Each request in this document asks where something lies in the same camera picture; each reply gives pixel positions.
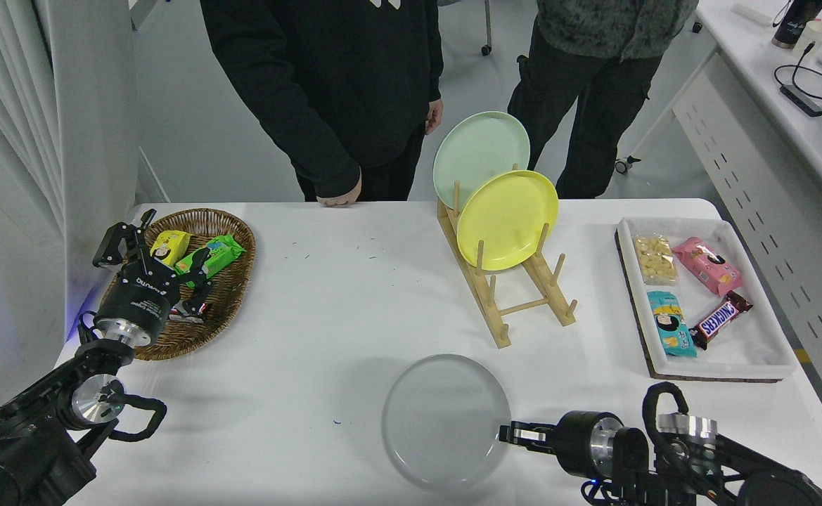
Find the person's right hand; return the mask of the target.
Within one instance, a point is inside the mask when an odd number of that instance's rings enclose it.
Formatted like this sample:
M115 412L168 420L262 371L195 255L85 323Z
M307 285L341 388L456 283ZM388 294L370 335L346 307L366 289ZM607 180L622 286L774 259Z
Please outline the person's right hand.
M340 207L340 206L349 206L356 204L357 199L362 192L363 186L363 179L362 173L359 171L357 173L357 182L356 185L352 187L347 193L343 193L343 195L338 196L331 196L331 197L323 197L320 195L316 196L317 202L325 207Z

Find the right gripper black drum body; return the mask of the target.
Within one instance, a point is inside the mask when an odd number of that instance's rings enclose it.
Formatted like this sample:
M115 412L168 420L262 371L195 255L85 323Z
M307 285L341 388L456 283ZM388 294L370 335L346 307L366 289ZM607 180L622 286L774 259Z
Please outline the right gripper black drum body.
M574 410L565 413L556 429L556 458L562 469L580 477L603 477L594 464L591 436L604 418L603 411Z

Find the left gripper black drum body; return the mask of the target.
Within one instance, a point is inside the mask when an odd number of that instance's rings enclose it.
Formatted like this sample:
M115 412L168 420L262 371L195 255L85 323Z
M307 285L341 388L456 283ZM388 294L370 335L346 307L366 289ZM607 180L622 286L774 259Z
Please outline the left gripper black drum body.
M132 337L159 337L175 304L175 272L167 266L124 266L102 302L94 323L109 330L112 323L137 327Z

